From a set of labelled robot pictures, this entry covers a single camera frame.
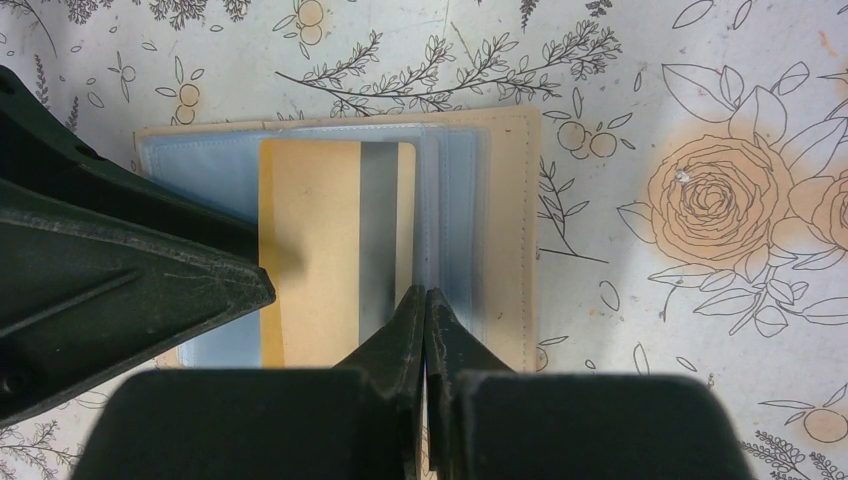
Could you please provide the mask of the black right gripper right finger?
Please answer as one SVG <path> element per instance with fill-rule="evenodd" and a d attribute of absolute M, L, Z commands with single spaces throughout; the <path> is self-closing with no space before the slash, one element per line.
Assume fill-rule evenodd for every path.
<path fill-rule="evenodd" d="M 519 373 L 430 290 L 429 464 L 441 479 L 748 479 L 717 398 L 683 376 Z"/>

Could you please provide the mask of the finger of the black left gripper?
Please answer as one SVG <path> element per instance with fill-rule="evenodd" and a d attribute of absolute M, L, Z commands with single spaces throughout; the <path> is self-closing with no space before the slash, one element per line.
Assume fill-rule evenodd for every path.
<path fill-rule="evenodd" d="M 258 260 L 257 227 L 99 155 L 1 68 L 1 178 L 70 205 Z"/>
<path fill-rule="evenodd" d="M 275 297 L 254 262 L 1 185 L 1 423 L 40 415 Z"/>

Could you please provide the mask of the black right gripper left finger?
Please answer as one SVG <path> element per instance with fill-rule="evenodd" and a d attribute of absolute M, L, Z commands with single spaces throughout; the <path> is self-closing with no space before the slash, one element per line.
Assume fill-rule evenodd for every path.
<path fill-rule="evenodd" d="M 415 479 L 425 290 L 330 368 L 169 369 L 129 377 L 77 479 Z"/>

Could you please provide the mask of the gold card with grey stripe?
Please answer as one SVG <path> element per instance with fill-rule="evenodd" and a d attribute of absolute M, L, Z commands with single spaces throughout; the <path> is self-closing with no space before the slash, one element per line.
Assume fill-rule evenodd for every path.
<path fill-rule="evenodd" d="M 416 149 L 407 142 L 266 139 L 259 260 L 267 368 L 330 366 L 391 316 L 413 279 Z"/>

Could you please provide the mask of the beige card holder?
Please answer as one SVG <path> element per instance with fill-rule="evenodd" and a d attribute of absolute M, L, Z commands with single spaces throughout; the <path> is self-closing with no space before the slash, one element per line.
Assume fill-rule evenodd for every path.
<path fill-rule="evenodd" d="M 266 138 L 405 141 L 438 174 L 430 248 L 461 322 L 517 371 L 536 367 L 536 225 L 540 115 L 529 106 L 322 120 L 146 128 L 143 177 L 249 223 L 258 220 Z"/>

